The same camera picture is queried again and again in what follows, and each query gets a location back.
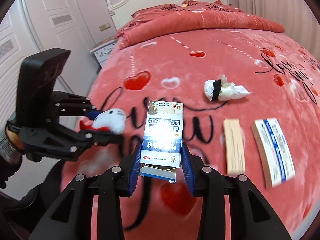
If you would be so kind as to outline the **person left hand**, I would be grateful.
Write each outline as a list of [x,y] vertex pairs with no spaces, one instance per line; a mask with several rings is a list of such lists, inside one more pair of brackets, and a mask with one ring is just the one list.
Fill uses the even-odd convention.
[[5,129],[6,135],[9,138],[10,142],[19,150],[24,150],[24,146],[20,140],[18,134],[10,131],[8,128]]

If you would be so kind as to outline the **dark grey sleeve forearm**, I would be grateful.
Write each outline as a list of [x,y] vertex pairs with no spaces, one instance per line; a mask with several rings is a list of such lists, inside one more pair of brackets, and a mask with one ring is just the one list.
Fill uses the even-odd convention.
[[10,142],[6,135],[6,128],[7,126],[1,127],[1,189],[7,187],[8,179],[20,169],[23,152]]

